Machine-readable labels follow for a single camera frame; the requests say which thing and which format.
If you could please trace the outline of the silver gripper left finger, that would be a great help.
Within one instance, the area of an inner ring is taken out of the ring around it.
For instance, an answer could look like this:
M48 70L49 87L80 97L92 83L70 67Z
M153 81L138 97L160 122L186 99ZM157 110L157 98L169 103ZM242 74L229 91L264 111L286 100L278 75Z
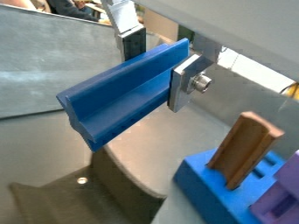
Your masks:
M137 21L134 3L130 0L100 1L114 29L121 60L130 60L145 52L145 28Z

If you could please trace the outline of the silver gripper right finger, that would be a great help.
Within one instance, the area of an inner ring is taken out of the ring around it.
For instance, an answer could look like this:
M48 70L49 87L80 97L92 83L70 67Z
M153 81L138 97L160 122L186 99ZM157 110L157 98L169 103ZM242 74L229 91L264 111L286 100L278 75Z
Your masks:
M166 106L177 112L190 99L192 92L205 93L210 78L204 74L205 69L217 62L221 44L200 34L193 36L190 56L173 68L169 83Z

